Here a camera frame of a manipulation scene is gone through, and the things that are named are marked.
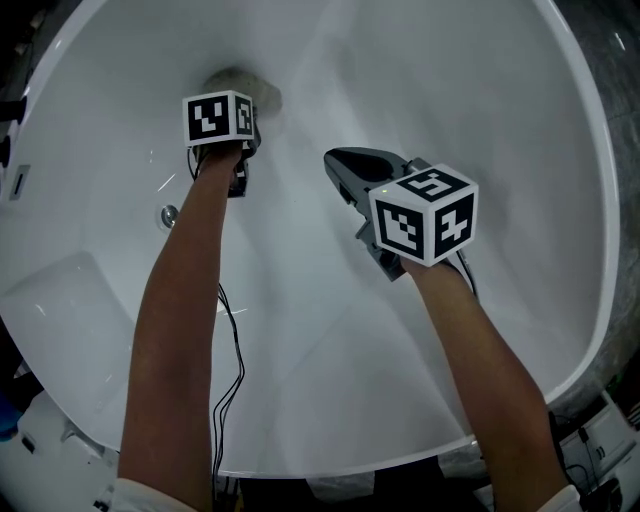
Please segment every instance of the wire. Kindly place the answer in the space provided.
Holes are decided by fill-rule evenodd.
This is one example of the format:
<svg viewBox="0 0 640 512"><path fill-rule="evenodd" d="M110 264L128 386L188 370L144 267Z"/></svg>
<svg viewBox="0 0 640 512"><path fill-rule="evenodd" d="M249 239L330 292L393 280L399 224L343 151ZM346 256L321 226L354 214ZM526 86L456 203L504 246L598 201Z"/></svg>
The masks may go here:
<svg viewBox="0 0 640 512"><path fill-rule="evenodd" d="M227 390L227 392L222 396L222 398L218 401L218 403L213 408L213 432L214 432L214 459L213 459L213 489L214 489L214 497L217 496L216 491L216 482L218 479L218 472L220 471L220 466L222 464L222 457L224 456L224 426L227 421L227 414L229 413L229 409L231 407L231 403L233 399L236 397L238 390L244 380L244 376L246 373L246 369L244 366L244 361L242 359L242 352L240 350L240 343L238 341L238 327L236 325L235 318L233 317L233 313L231 312L231 307L229 306L229 300L227 299L227 294L224 291L222 285L218 285L218 298L225 310L227 311L227 315L229 316L229 321L231 322L231 327L233 329L233 339L236 348L236 356L238 358L238 376L236 380L233 382L231 387ZM216 418L216 411L218 407L220 411L218 413L218 418ZM220 439L218 440L218 425L220 427Z"/></svg>
<svg viewBox="0 0 640 512"><path fill-rule="evenodd" d="M587 482L587 487L589 487L589 493L591 493L593 491L593 488L591 487L591 479L589 478L589 472L586 470L584 466L580 464L571 464L571 466L567 466L565 469L568 471L573 468L580 468L582 471L584 471L584 477Z"/></svg>
<svg viewBox="0 0 640 512"><path fill-rule="evenodd" d="M200 167L202 163L209 156L209 151L204 153L200 158L197 158L197 166L195 171L191 166L191 149L187 150L187 165L189 166L189 174L193 178L193 181L198 179L200 174ZM229 322L231 322L231 328L233 329L233 341L236 349L236 357L238 358L238 376L236 380L233 381L231 387L227 389L226 393L222 395L222 398L218 401L218 403L213 408L213 471L212 471L212 486L213 486L213 497L214 500L218 497L218 491L216 488L216 484L218 481L218 472L220 471L220 466L222 465L222 457L224 455L224 426L227 422L227 415L229 414L229 409L231 408L231 403L233 399L236 397L238 390L240 389L240 385L244 380L244 376L246 373L246 369L244 366L244 360L242 359L242 351L240 350L240 342L238 340L238 326L236 324L236 320L233 317L233 313L231 312L231 306L229 306L229 299L227 298L227 293L224 291L224 288L221 284L218 284L218 299L224 306L224 309L227 312L227 316L229 317ZM220 439L218 439L218 428L220 429Z"/></svg>
<svg viewBox="0 0 640 512"><path fill-rule="evenodd" d="M586 441L584 441L584 448L585 450L587 450L587 455L589 456L589 462L591 463L591 470L593 471L593 478L595 479L595 484L596 484L595 490L598 490L598 488L600 487L600 484L598 483L598 475L596 474L596 467L593 465L593 459L591 458L591 451L589 450L589 445L587 444Z"/></svg>
<svg viewBox="0 0 640 512"><path fill-rule="evenodd" d="M456 254L458 255L458 259L460 260L460 265L462 265L462 268L465 274L467 274L467 279L469 279L469 283L471 283L471 290L473 291L473 294L476 296L476 299L477 299L478 289L476 288L476 281L475 279L473 279L473 274L471 273L471 269L469 268L469 263L467 263L467 259L465 258L464 253L462 252L462 249L457 251Z"/></svg>
<svg viewBox="0 0 640 512"><path fill-rule="evenodd" d="M198 176L200 176L200 167L202 167L202 164L207 159L210 152L211 151L207 151L199 159L196 160L197 165L196 170L194 171L193 167L191 166L191 148L187 149L187 165L189 166L189 174L191 174L193 181L196 181L198 179Z"/></svg>

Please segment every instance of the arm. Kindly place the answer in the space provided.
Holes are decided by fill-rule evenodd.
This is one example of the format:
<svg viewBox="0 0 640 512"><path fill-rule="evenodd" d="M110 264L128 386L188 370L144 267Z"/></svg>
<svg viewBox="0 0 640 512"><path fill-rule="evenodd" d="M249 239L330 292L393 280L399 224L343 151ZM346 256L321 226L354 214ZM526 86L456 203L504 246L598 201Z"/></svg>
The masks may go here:
<svg viewBox="0 0 640 512"><path fill-rule="evenodd" d="M211 509L211 338L227 192L241 146L202 165L151 272L136 325L118 476Z"/></svg>
<svg viewBox="0 0 640 512"><path fill-rule="evenodd" d="M444 346L497 510L538 510L568 485L540 390L455 270L403 265Z"/></svg>

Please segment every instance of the white bathtub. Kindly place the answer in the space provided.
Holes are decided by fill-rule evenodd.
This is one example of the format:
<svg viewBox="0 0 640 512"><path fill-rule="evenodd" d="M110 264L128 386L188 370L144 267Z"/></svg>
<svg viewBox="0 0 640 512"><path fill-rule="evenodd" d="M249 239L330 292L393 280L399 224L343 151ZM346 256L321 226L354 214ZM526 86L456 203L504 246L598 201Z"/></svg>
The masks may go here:
<svg viewBox="0 0 640 512"><path fill-rule="evenodd" d="M551 2L85 0L29 84L0 196L0 314L79 427L120 445L159 209L191 184L181 99L232 64L285 108L225 226L247 378L223 473L346 474L471 441L412 283L388 282L354 238L362 219L324 173L334 147L475 179L482 303L548 401L576 381L609 319L618 199L600 100ZM220 314L212 404L234 357Z"/></svg>

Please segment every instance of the white cube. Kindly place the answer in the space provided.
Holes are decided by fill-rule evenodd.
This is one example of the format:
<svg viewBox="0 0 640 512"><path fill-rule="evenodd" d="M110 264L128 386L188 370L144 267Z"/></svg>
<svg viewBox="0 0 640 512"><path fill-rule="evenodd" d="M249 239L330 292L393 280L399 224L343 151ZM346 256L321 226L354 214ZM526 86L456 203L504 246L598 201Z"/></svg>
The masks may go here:
<svg viewBox="0 0 640 512"><path fill-rule="evenodd" d="M439 164L369 192L378 246L428 267L473 241L478 185Z"/></svg>
<svg viewBox="0 0 640 512"><path fill-rule="evenodd" d="M237 91L185 98L182 116L187 147L254 138L253 100Z"/></svg>

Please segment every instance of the drain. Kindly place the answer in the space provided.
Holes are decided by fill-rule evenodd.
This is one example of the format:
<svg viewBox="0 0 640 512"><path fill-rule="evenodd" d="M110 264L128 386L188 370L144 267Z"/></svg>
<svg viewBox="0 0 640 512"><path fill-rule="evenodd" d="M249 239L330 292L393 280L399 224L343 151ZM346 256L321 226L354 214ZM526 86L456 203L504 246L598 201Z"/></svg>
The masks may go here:
<svg viewBox="0 0 640 512"><path fill-rule="evenodd" d="M168 204L160 212L160 220L166 227L171 229L175 225L176 220L178 220L178 213L180 212L175 206Z"/></svg>

